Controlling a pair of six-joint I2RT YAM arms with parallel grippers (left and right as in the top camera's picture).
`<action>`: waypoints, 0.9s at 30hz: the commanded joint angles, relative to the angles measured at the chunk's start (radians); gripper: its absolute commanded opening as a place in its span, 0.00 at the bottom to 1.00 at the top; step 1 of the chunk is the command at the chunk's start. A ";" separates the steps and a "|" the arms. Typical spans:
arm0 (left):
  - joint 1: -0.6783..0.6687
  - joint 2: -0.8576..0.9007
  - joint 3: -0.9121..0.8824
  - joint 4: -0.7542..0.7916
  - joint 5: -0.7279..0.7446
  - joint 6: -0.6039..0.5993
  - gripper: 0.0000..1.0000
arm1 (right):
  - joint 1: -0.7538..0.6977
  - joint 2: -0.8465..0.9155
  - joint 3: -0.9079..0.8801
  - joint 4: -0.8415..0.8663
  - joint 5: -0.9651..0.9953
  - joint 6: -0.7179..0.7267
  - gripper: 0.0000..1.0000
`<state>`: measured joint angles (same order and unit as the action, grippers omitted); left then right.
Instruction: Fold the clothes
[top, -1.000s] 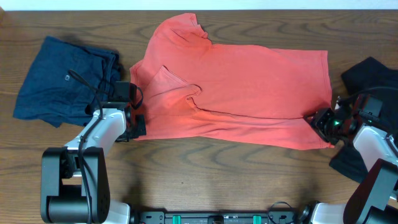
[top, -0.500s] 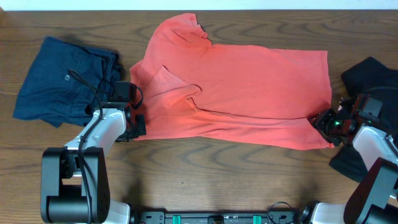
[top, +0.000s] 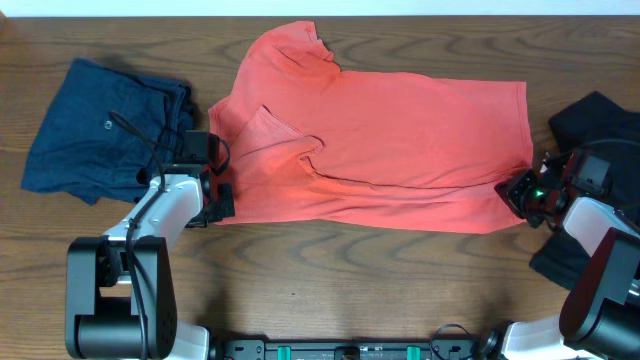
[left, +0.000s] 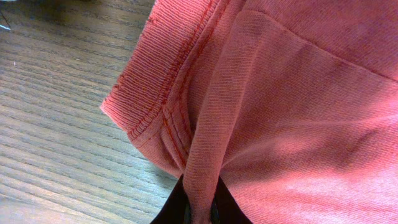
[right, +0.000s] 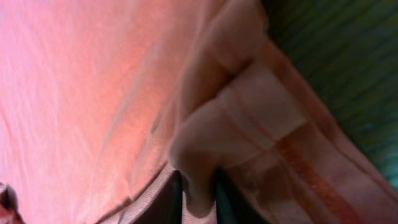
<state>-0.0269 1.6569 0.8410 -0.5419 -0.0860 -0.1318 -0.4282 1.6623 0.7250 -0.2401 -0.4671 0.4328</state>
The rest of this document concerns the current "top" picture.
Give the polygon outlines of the orange t-shirt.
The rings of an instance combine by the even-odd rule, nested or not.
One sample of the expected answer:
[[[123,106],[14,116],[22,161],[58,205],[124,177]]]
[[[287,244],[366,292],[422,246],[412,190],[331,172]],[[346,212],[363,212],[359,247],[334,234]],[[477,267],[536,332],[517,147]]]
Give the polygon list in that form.
[[[533,158],[524,83],[344,70],[311,21],[261,35],[209,119],[236,224],[491,233],[518,223],[496,185]]]

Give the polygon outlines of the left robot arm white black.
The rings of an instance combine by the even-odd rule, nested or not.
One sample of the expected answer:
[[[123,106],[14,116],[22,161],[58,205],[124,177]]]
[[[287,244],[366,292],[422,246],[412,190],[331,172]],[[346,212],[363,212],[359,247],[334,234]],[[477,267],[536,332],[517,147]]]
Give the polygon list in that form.
[[[169,252],[182,231],[235,214],[226,141],[189,130],[117,225],[67,251],[65,345],[76,359],[207,359],[209,331],[179,320]]]

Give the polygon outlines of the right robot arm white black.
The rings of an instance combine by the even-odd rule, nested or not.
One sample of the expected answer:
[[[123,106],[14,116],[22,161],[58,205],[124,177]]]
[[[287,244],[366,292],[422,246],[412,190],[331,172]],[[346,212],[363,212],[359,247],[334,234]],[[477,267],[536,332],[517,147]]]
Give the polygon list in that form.
[[[544,174],[557,176],[550,186],[531,170],[496,185],[517,217],[565,231],[590,257],[561,312],[510,324],[498,358],[639,360],[639,229],[603,201],[609,168],[576,150],[567,160],[545,161]]]

